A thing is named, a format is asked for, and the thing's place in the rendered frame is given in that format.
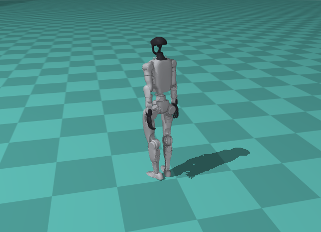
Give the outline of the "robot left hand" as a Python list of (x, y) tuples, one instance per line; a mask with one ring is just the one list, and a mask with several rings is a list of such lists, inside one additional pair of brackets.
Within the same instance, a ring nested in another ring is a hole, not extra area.
[(151, 121), (152, 110), (149, 109), (148, 113), (146, 113), (145, 115), (147, 116), (146, 120), (147, 120), (148, 127), (152, 130), (155, 130), (156, 128), (152, 126), (152, 121)]

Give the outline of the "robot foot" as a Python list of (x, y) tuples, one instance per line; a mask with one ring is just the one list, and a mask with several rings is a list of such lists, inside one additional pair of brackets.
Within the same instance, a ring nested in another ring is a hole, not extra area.
[(162, 165), (161, 167), (161, 170), (163, 171), (164, 175), (166, 177), (170, 177), (171, 176), (171, 171), (167, 168), (167, 171), (165, 170), (165, 165)]
[(148, 176), (150, 177), (153, 177), (153, 178), (156, 178), (158, 180), (162, 180), (164, 177), (163, 177), (163, 174), (161, 172), (157, 172), (157, 174), (154, 174), (153, 171), (148, 171), (146, 173)]

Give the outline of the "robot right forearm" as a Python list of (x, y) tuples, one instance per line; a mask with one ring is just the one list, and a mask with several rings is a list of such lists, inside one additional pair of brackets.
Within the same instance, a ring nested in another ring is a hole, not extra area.
[(170, 90), (171, 90), (171, 102), (176, 103), (176, 99), (178, 97), (177, 96), (177, 82), (176, 82), (176, 85), (171, 86)]

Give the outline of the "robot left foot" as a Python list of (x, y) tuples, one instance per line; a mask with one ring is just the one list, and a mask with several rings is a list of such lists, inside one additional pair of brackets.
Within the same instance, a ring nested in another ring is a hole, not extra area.
[(148, 171), (146, 173), (148, 176), (150, 177), (153, 177), (153, 178), (156, 178), (158, 180), (162, 180), (164, 177), (163, 177), (163, 174), (161, 172), (157, 172), (157, 174), (154, 174), (153, 171)]

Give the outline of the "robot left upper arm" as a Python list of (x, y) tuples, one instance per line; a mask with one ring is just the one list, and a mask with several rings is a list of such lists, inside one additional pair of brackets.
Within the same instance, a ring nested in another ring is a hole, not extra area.
[(152, 92), (153, 91), (153, 83), (152, 83), (153, 61), (144, 63), (142, 66), (142, 70), (144, 72), (144, 79), (146, 81), (146, 86), (148, 86), (150, 89), (150, 92)]

